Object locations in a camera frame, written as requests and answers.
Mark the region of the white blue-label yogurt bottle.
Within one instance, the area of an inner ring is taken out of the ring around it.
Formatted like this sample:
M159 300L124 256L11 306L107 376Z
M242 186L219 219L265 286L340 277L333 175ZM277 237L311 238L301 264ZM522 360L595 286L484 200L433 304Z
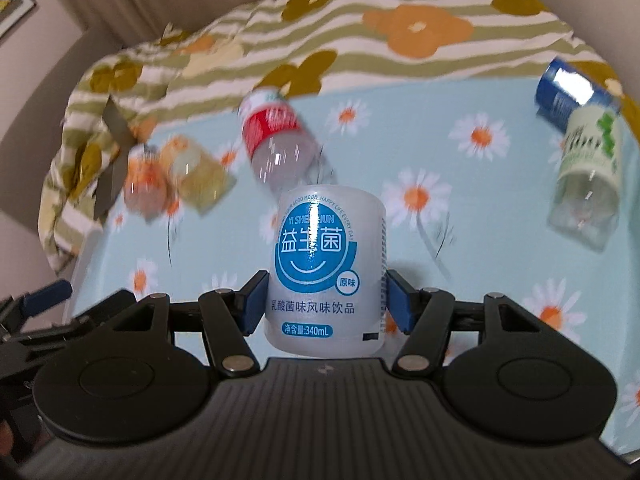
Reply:
M277 349L361 358L385 340L386 210L335 184L294 188L279 202L265 336Z

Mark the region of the yellow-label clear bottle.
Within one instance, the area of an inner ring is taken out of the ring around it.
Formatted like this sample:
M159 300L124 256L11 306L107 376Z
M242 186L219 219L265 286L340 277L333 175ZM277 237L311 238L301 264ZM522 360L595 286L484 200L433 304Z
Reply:
M235 185L235 177L224 165L190 136L171 136L158 160L183 203L199 214L209 212Z

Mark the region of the daisy-print blue tablecloth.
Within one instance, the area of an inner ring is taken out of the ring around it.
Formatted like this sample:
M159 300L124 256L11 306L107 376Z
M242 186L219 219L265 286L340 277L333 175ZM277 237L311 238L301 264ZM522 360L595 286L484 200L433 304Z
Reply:
M620 223L603 252L548 225L562 136L534 103L535 81L481 79L358 89L297 99L336 185L377 197L386 210L386 263L416 288L478 301L496 290L602 361L618 385L605 440L639 445L639 151L624 139ZM152 145L183 134L203 145L235 185L207 214L172 205L146 222L123 203L93 237L74 277L78 314L117 289L193 300L270 271L276 200L254 177L235 113L158 128ZM264 318L250 346L285 356ZM375 354L404 342L392 318Z

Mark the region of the orange-label small bottle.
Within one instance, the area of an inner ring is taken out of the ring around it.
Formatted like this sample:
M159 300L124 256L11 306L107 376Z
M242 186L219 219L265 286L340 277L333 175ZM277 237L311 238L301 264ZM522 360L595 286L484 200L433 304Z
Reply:
M160 168L160 155L154 146L138 144L130 150L122 194L127 209L146 222L151 222L163 212L168 199L168 185Z

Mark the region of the red-label clear bottle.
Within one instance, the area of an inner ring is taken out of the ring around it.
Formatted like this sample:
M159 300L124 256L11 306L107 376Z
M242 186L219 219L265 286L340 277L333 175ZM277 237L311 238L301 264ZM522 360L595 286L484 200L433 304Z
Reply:
M299 185L319 156L320 148L279 89L253 90L241 102L238 115L257 181L273 195Z

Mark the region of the green-label clear bottle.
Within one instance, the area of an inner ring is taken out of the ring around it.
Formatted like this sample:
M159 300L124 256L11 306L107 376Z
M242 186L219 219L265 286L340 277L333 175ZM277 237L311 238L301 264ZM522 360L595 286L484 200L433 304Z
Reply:
M588 104L570 114L548 217L552 229L602 252L620 214L622 148L611 107Z

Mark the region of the striped floral quilt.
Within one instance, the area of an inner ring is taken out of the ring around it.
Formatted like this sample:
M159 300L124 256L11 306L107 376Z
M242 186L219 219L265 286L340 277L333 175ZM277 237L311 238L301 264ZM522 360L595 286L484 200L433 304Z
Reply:
M286 96L409 79L534 76L562 56L639 107L620 78L540 0L260 0L187 32L104 56L73 78L61 145L44 178L38 235L52 270L96 227L93 189L118 152L102 113L114 102L133 133L230 110L250 90Z

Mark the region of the framed wall picture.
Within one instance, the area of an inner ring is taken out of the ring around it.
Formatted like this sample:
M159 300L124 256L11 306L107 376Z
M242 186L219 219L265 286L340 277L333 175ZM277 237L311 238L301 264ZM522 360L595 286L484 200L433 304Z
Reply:
M12 29L26 16L35 10L35 0L1 0L0 38L12 32Z

